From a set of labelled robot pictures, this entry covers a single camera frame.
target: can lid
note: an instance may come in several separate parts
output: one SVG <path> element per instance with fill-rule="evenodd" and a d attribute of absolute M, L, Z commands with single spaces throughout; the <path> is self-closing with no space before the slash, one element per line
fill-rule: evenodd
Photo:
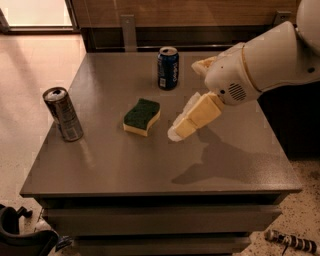
<path fill-rule="evenodd" d="M 160 49 L 160 54 L 165 56 L 172 56 L 178 53 L 178 50 L 171 46 L 162 47 Z"/>
<path fill-rule="evenodd" d="M 66 96 L 67 92 L 63 90 L 62 88 L 55 88 L 55 90 L 52 90 L 48 92 L 47 95 L 45 95 L 45 100 L 47 101 L 57 101 L 61 100 Z"/>

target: can top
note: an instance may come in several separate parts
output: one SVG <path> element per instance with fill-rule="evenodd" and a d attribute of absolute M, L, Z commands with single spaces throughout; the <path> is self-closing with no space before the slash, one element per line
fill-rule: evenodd
<path fill-rule="evenodd" d="M 171 46 L 162 47 L 160 49 L 160 54 L 164 56 L 172 56 L 178 53 L 178 50 Z"/>
<path fill-rule="evenodd" d="M 67 91 L 62 87 L 51 88 L 46 91 L 43 98 L 46 101 L 58 101 L 63 99 L 67 95 Z"/>

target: dark blue can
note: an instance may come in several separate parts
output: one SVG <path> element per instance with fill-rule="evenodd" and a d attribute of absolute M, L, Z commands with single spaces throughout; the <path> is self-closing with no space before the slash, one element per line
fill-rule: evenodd
<path fill-rule="evenodd" d="M 179 54 L 174 47 L 162 47 L 158 54 L 158 85 L 172 90 L 178 84 Z"/>

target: robot vent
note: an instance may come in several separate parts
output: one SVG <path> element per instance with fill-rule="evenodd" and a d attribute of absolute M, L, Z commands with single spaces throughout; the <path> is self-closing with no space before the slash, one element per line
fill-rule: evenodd
<path fill-rule="evenodd" d="M 242 101 L 246 98 L 247 94 L 239 84 L 230 84 L 229 93 L 234 100 Z"/>

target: black and white striped tube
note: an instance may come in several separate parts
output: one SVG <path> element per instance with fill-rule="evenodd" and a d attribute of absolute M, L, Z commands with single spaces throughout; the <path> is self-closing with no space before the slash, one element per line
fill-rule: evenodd
<path fill-rule="evenodd" d="M 293 235 L 287 235 L 280 233 L 276 230 L 268 230 L 264 233 L 264 237 L 267 241 L 276 242 L 286 246 L 295 248 L 296 250 L 310 252 L 312 254 L 319 255 L 319 249 L 314 241 L 297 238 Z"/>

